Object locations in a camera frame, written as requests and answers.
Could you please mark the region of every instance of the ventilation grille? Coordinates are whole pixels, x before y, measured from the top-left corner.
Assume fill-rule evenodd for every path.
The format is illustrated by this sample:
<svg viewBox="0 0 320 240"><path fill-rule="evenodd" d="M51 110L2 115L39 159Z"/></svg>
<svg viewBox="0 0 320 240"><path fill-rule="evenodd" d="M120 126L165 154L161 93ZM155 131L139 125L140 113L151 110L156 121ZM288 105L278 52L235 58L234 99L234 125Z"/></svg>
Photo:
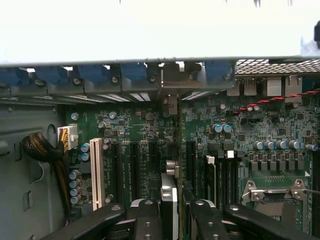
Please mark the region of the ventilation grille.
<svg viewBox="0 0 320 240"><path fill-rule="evenodd" d="M236 63L236 69L236 75L320 73L320 59L273 64L268 59L240 59Z"/></svg>

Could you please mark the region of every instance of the blue plastic clip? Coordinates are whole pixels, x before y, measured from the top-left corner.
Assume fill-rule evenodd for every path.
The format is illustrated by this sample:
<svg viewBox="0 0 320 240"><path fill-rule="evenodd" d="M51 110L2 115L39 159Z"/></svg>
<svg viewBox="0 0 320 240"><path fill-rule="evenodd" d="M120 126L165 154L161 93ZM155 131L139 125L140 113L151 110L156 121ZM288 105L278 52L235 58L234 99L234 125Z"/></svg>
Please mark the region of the blue plastic clip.
<svg viewBox="0 0 320 240"><path fill-rule="evenodd" d="M143 62L120 64L121 75L131 81L147 79L147 67Z"/></svg>
<svg viewBox="0 0 320 240"><path fill-rule="evenodd" d="M220 81L221 78L231 80L234 76L234 68L229 60L211 60L204 62L205 74L207 82Z"/></svg>
<svg viewBox="0 0 320 240"><path fill-rule="evenodd" d="M40 80L53 85L68 82L68 71L61 66L41 66L36 67L34 70Z"/></svg>
<svg viewBox="0 0 320 240"><path fill-rule="evenodd" d="M103 65L77 66L79 76L94 84L106 82L111 78L110 71Z"/></svg>
<svg viewBox="0 0 320 240"><path fill-rule="evenodd" d="M20 68L0 68L0 83L19 87L29 83L29 73Z"/></svg>

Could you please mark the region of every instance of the white top panel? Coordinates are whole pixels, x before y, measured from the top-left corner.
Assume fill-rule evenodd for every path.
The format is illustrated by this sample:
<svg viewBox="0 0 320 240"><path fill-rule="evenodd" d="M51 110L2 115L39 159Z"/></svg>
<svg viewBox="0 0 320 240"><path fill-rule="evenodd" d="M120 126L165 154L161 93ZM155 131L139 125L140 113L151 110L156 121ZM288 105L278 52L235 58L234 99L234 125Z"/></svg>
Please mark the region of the white top panel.
<svg viewBox="0 0 320 240"><path fill-rule="evenodd" d="M319 58L319 9L318 0L7 0L0 66Z"/></svg>

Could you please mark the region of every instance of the cable bundle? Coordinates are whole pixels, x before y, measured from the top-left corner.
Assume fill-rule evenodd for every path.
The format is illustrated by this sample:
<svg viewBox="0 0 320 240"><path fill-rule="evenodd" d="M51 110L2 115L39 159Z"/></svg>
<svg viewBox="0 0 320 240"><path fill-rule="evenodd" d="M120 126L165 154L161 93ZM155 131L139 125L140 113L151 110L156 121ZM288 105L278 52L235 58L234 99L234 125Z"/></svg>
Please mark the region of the cable bundle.
<svg viewBox="0 0 320 240"><path fill-rule="evenodd" d="M22 148L29 157L37 161L50 163L57 176L64 214L67 215L71 210L71 204L68 191L68 172L63 162L63 157L68 150L66 129L60 132L59 139L57 146L53 147L41 132L35 132L23 138Z"/></svg>

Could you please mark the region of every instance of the power connector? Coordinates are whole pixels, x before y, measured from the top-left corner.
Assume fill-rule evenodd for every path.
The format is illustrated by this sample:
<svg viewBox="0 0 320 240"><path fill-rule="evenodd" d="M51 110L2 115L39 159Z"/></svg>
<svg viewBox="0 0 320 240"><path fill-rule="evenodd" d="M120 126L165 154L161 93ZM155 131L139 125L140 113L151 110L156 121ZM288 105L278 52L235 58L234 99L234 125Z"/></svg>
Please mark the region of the power connector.
<svg viewBox="0 0 320 240"><path fill-rule="evenodd" d="M66 129L66 134L68 137L68 150L71 150L75 147L78 146L78 129L77 126L62 126L57 128L57 136L58 136L58 141L60 132L63 132Z"/></svg>

